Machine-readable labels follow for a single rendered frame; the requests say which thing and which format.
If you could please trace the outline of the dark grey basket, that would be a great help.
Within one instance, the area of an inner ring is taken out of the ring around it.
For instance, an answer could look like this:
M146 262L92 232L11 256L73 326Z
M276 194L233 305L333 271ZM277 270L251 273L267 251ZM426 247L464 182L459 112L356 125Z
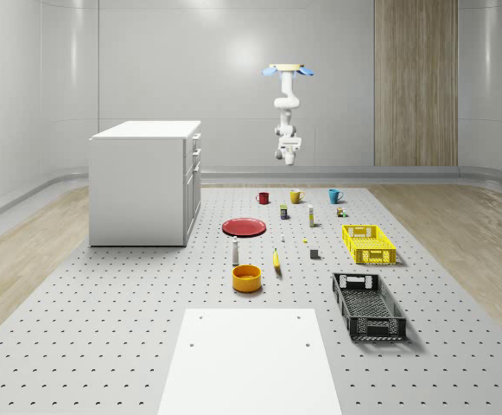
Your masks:
M377 274L332 273L332 290L349 335L358 340L401 340L406 317Z

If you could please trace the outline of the red plate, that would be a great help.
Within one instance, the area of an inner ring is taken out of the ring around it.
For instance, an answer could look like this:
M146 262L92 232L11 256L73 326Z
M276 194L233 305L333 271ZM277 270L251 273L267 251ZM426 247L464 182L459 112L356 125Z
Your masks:
M266 225L261 220L253 218L236 218L227 220L222 225L224 233L242 238L258 236L266 231Z

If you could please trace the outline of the white board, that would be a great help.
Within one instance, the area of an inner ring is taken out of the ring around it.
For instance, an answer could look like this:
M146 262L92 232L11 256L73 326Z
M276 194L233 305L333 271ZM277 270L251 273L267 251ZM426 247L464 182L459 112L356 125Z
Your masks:
M158 415L341 415L312 309L188 309Z

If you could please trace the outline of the white cabinet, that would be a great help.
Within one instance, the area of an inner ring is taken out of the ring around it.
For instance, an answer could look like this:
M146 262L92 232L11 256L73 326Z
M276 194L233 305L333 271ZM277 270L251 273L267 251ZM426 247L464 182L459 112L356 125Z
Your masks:
M200 210L201 122L126 121L89 141L89 242L185 246Z

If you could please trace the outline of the yellow bowl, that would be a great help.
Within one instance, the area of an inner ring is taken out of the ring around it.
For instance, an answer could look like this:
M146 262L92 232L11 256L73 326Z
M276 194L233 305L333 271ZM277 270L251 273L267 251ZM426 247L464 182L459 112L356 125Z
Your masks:
M238 265L232 269L232 287L240 292L253 292L262 285L261 270L255 265Z

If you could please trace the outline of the yellow basket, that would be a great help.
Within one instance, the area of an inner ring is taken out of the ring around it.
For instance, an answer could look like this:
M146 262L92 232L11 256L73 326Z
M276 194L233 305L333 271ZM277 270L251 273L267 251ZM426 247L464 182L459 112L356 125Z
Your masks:
M342 239L357 264L395 264L396 247L376 225L343 225Z

